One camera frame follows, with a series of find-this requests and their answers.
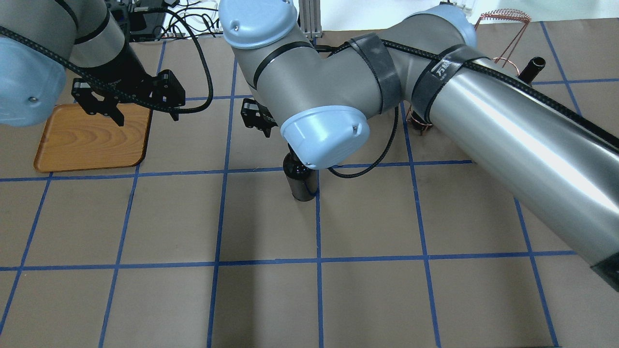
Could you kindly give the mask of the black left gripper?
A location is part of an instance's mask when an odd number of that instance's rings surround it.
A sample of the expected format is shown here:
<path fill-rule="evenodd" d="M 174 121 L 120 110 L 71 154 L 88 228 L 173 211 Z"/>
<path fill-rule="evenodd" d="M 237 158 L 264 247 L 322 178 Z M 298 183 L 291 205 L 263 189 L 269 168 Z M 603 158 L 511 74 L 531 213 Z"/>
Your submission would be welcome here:
<path fill-rule="evenodd" d="M 184 87 L 170 69 L 164 69 L 155 76 L 149 75 L 130 46 L 124 46 L 110 62 L 97 67 L 85 68 L 85 70 L 123 93 L 142 101 L 168 107 L 167 112 L 172 120 L 179 121 L 180 109 L 178 107 L 186 104 Z M 109 117 L 116 125 L 123 127 L 125 117 L 119 110 L 117 102 L 128 102 L 128 99 L 92 86 L 86 79 L 75 78 L 73 80 L 72 96 L 80 105 L 87 106 L 86 111 L 89 113 L 99 112 L 102 105 L 96 101 L 93 92 L 111 102 L 103 103 L 103 116 Z"/>

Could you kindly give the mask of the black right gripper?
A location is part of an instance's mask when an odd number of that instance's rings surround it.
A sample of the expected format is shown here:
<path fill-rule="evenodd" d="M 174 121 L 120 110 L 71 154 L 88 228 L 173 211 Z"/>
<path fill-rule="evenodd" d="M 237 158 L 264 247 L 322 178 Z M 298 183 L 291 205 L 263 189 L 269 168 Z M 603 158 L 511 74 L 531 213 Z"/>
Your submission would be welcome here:
<path fill-rule="evenodd" d="M 255 128 L 261 131 L 266 138 L 271 137 L 272 128 L 279 126 L 271 112 L 252 98 L 243 99 L 241 117 L 246 128 Z"/>

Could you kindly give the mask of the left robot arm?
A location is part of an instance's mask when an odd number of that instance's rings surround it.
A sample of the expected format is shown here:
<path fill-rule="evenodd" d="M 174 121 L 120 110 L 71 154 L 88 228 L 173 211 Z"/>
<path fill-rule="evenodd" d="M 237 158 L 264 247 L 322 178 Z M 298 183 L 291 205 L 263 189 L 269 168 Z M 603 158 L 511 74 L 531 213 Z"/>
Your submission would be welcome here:
<path fill-rule="evenodd" d="M 72 96 L 89 115 L 124 125 L 119 103 L 179 108 L 185 91 L 172 71 L 149 75 L 130 47 L 132 22 L 146 25 L 138 0 L 3 0 L 1 123 L 45 122 L 65 86 L 67 64 L 78 77 Z"/>

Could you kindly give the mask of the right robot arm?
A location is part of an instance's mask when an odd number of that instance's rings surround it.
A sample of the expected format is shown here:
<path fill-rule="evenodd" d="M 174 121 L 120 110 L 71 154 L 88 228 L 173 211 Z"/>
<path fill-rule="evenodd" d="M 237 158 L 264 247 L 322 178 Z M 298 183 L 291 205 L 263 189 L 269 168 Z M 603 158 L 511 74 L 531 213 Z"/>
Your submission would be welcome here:
<path fill-rule="evenodd" d="M 491 64 L 461 9 L 412 14 L 329 58 L 291 0 L 223 0 L 219 13 L 252 94 L 305 166 L 341 163 L 370 117 L 407 101 L 618 288 L 617 137 Z"/>

